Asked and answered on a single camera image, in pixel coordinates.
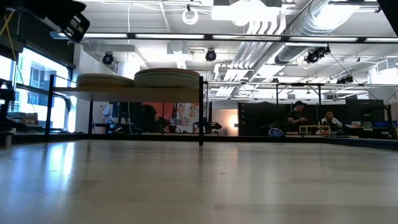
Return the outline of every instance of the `wooden floor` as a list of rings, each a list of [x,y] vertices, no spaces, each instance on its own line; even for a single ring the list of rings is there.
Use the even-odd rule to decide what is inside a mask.
[[[0,151],[0,223],[398,223],[398,153],[77,141]]]

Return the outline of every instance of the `shelf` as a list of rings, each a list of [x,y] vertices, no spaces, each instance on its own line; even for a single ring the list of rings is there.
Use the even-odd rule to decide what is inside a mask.
[[[189,88],[126,88],[126,87],[54,87],[54,91],[88,101],[109,102],[199,102],[199,89]]]

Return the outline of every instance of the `bag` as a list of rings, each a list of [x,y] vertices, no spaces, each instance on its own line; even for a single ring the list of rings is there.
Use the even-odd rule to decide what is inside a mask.
[[[275,138],[280,138],[280,137],[285,137],[285,134],[283,131],[277,129],[277,128],[271,128],[268,131],[268,137],[275,137]]]

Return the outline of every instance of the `stack of discs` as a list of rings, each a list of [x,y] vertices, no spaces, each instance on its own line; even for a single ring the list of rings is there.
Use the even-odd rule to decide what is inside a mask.
[[[76,79],[76,86],[134,87],[134,81],[119,75],[82,74]]]
[[[179,68],[152,68],[134,76],[136,87],[199,88],[199,73]]]

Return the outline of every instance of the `window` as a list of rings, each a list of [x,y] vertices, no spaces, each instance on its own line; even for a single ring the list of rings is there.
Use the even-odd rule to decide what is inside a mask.
[[[12,70],[14,62],[6,57],[0,56],[0,78],[12,80]]]
[[[19,112],[19,92],[15,92],[15,101],[14,105],[11,105],[11,111],[12,112]]]
[[[32,103],[34,105],[47,106],[48,102],[49,102],[48,96],[40,94],[40,93],[29,92],[28,97],[29,98],[27,99],[27,103]]]
[[[48,91],[51,75],[69,78],[69,71],[63,65],[29,49],[24,49],[23,53],[19,54],[18,69],[15,75],[17,83]],[[62,78],[55,77],[56,86],[66,87],[68,85],[68,81]],[[28,91],[17,85],[16,101],[11,110],[21,113],[37,113],[37,123],[44,127],[47,119],[48,99],[48,94],[37,93],[34,89]],[[65,127],[65,111],[65,100],[53,97],[51,128]]]
[[[16,72],[17,83],[49,90],[50,76],[56,75],[58,76],[55,78],[57,87],[68,85],[68,81],[62,79],[69,78],[69,71],[65,66],[29,49],[24,49],[23,53],[19,54],[18,68],[18,72]]]

